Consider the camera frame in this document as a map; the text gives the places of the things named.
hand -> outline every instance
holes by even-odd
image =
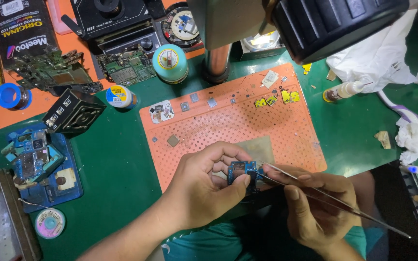
[[[291,236],[300,244],[316,251],[327,249],[328,246],[341,240],[353,225],[358,225],[360,219],[333,206],[307,198],[305,193],[327,202],[330,199],[310,188],[322,188],[329,194],[352,207],[356,207],[356,194],[350,180],[344,176],[328,173],[310,173],[301,168],[287,165],[276,165],[298,180],[264,165],[264,173],[271,179],[285,186],[284,192],[288,203],[288,230]]]
[[[212,175],[219,171],[228,175],[232,161],[252,161],[252,158],[241,147],[222,141],[183,155],[158,202],[163,218],[172,219],[177,231],[198,228],[238,204],[245,196],[249,175],[237,177],[230,186],[223,178]]]

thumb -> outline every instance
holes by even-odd
[[[243,174],[238,176],[233,183],[215,193],[214,208],[216,214],[222,216],[225,212],[236,206],[246,195],[246,188],[251,182],[251,176]]]
[[[301,233],[314,233],[316,221],[309,208],[306,195],[299,187],[287,185],[283,189],[288,203],[288,221],[294,222]]]

teal jar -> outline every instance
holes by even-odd
[[[169,84],[178,84],[188,76],[188,61],[175,44],[164,44],[154,52],[152,65],[159,77]]]

tweezers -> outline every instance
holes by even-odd
[[[266,164],[267,166],[272,167],[273,169],[276,169],[276,170],[280,171],[281,173],[283,173],[283,174],[287,175],[288,177],[291,177],[291,178],[293,178],[293,179],[295,179],[295,180],[298,180],[298,178],[297,178],[297,177],[295,177],[295,176],[293,176],[293,175],[289,174],[288,172],[285,172],[285,171],[283,171],[283,170],[281,170],[281,169],[277,168],[276,166],[274,166],[274,165],[272,165],[272,164],[266,163],[266,162],[264,162],[264,161],[260,161],[260,162],[262,162],[262,163]],[[264,177],[264,178],[266,178],[266,179],[270,180],[270,181],[273,181],[273,182],[275,182],[275,183],[279,184],[279,185],[286,186],[286,184],[283,184],[283,183],[281,183],[281,182],[278,182],[278,181],[276,181],[276,180],[273,180],[273,179],[271,179],[271,178],[267,177],[266,175],[263,175],[263,174],[260,174],[260,173],[258,173],[258,174],[259,174],[260,176],[262,176],[262,177]],[[330,203],[330,202],[327,202],[327,201],[324,201],[324,200],[322,200],[322,199],[320,199],[320,198],[317,198],[317,197],[315,197],[315,196],[313,196],[313,195],[311,195],[311,194],[308,194],[308,193],[306,193],[305,191],[303,191],[303,192],[304,192],[304,194],[305,194],[307,197],[309,197],[309,198],[312,198],[312,199],[318,200],[318,201],[320,201],[320,202],[323,202],[323,203],[325,203],[325,204],[328,204],[328,205],[330,205],[330,206],[333,206],[333,207],[335,207],[335,208],[338,208],[338,209],[340,209],[340,210],[342,210],[342,211],[348,212],[348,213],[353,214],[353,215],[355,215],[355,216],[358,216],[358,217],[361,217],[361,218],[365,218],[365,219],[367,219],[367,220],[369,220],[369,221],[372,221],[372,222],[378,223],[378,224],[380,224],[380,225],[384,226],[385,228],[388,228],[388,229],[390,229],[390,230],[392,230],[392,231],[394,231],[394,232],[396,232],[396,233],[398,233],[398,234],[400,234],[400,235],[403,235],[403,236],[405,236],[405,237],[407,237],[407,238],[411,238],[411,236],[410,236],[410,235],[408,235],[408,234],[404,233],[403,231],[401,231],[401,230],[399,230],[399,229],[397,229],[397,228],[394,228],[394,227],[392,227],[392,226],[390,226],[390,225],[388,225],[388,224],[386,224],[386,223],[384,223],[384,222],[382,222],[382,221],[380,221],[380,220],[378,220],[378,219],[376,219],[376,218],[374,218],[374,217],[372,217],[372,216],[369,216],[369,215],[367,215],[366,213],[364,213],[364,212],[362,212],[362,211],[360,211],[360,210],[358,210],[358,209],[355,209],[355,208],[351,207],[351,206],[350,206],[350,205],[348,205],[347,203],[343,202],[342,200],[340,200],[340,199],[338,199],[338,198],[335,198],[335,197],[333,197],[333,196],[329,195],[328,193],[326,193],[326,191],[324,191],[324,190],[322,190],[322,189],[320,189],[320,188],[310,188],[310,189],[314,189],[314,190],[316,190],[316,191],[318,191],[318,192],[320,192],[320,193],[322,193],[322,194],[326,195],[327,197],[331,198],[331,199],[334,201],[334,204],[332,204],[332,203]]]

white bottle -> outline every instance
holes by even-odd
[[[333,102],[340,99],[349,98],[354,94],[362,92],[364,90],[364,86],[368,84],[363,84],[360,81],[343,83],[330,89],[326,89],[323,93],[323,98],[326,102]]]

